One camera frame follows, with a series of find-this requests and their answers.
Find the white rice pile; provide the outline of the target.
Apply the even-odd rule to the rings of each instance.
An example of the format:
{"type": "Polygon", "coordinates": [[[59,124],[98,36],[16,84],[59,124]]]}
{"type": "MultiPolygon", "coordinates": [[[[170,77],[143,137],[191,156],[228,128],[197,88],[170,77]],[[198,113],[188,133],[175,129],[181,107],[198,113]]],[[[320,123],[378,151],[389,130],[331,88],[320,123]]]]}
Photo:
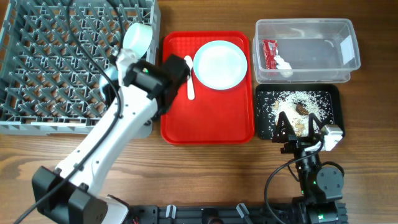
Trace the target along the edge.
{"type": "Polygon", "coordinates": [[[308,136],[309,114],[321,122],[333,124],[331,95],[325,91],[259,91],[256,93],[257,134],[273,138],[279,114],[284,112],[299,137],[308,136]]]}

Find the red snack wrapper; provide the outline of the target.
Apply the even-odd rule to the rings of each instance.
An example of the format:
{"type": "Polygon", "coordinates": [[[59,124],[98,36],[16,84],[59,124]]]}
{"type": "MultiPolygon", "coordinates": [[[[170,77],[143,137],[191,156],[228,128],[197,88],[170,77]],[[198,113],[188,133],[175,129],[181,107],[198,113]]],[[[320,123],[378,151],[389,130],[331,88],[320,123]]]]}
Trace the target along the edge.
{"type": "Polygon", "coordinates": [[[263,44],[263,51],[264,51],[264,57],[266,60],[266,68],[267,69],[276,69],[277,68],[277,62],[274,59],[275,56],[277,56],[277,41],[276,40],[269,40],[269,39],[264,39],[262,40],[263,44]]]}

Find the mint green bowl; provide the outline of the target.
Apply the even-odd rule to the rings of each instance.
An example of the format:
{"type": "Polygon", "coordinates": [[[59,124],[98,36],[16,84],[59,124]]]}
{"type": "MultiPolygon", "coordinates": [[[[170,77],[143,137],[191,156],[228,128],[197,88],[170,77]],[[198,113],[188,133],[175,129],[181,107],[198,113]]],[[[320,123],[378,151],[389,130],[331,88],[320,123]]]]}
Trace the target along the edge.
{"type": "Polygon", "coordinates": [[[153,38],[153,30],[151,26],[133,23],[124,35],[123,48],[132,50],[138,58],[142,58],[153,38]]]}

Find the light blue plate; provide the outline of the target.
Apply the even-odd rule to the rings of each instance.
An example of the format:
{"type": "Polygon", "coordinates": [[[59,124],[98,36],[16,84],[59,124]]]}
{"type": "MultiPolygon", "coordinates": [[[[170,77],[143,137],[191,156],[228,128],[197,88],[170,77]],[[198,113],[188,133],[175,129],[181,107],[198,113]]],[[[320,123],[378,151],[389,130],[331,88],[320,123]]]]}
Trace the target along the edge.
{"type": "Polygon", "coordinates": [[[193,58],[193,71],[206,87],[229,90],[244,80],[248,62],[243,50],[236,44],[214,40],[197,50],[193,58]]]}

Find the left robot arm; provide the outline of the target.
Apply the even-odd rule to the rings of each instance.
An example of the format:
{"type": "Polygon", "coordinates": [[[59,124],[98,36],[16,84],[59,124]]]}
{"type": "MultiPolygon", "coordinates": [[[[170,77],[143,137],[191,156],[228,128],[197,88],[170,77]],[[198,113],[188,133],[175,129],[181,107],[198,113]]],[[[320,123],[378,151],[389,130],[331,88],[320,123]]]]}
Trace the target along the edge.
{"type": "Polygon", "coordinates": [[[175,55],[161,67],[144,60],[108,67],[102,81],[114,101],[55,170],[40,167],[35,172],[34,208],[56,223],[139,223],[128,203],[98,193],[127,143],[148,120],[168,110],[189,74],[184,59],[175,55]]]}

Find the white tissue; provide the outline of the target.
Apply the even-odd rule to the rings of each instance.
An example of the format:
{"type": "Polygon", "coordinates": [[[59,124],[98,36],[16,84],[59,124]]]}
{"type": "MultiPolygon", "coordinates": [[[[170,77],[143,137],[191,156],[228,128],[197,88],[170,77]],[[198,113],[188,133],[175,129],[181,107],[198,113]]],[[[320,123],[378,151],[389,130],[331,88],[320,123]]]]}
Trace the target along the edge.
{"type": "Polygon", "coordinates": [[[280,74],[285,77],[291,77],[293,75],[293,72],[291,71],[292,67],[290,63],[286,62],[281,56],[276,55],[274,57],[274,60],[276,61],[276,68],[278,70],[282,70],[280,74]]]}

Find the white plastic spoon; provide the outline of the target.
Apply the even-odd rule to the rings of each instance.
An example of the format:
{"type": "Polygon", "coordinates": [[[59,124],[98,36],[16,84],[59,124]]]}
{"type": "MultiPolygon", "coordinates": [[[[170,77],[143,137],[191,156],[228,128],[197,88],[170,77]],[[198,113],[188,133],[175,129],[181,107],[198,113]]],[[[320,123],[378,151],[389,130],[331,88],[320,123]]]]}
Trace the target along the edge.
{"type": "Polygon", "coordinates": [[[187,79],[187,97],[189,100],[194,100],[195,99],[195,90],[194,90],[193,78],[192,78],[193,60],[192,60],[191,56],[189,56],[189,55],[186,55],[184,57],[184,60],[190,69],[190,74],[187,79]]]}

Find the brown food scraps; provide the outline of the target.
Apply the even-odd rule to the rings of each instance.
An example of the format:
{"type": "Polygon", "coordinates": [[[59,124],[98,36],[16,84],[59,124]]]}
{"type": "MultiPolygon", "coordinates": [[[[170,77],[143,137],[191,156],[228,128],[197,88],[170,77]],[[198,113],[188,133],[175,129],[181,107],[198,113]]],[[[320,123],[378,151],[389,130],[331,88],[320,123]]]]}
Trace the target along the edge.
{"type": "Polygon", "coordinates": [[[277,122],[279,113],[282,111],[286,113],[297,136],[304,137],[308,135],[309,111],[304,107],[304,105],[292,100],[277,100],[272,109],[272,114],[275,116],[275,122],[277,122]]]}

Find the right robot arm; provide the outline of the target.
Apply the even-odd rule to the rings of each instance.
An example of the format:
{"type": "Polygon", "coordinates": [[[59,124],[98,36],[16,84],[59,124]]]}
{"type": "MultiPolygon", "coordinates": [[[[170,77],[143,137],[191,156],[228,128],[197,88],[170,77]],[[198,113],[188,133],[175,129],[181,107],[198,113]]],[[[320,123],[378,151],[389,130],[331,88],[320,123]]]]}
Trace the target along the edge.
{"type": "Polygon", "coordinates": [[[292,199],[285,220],[287,223],[348,223],[343,198],[343,168],[331,161],[321,162],[319,153],[331,151],[343,138],[343,131],[335,124],[320,122],[309,114],[308,136],[296,135],[287,115],[279,114],[274,142],[283,143],[283,154],[293,154],[293,163],[302,191],[292,199]]]}

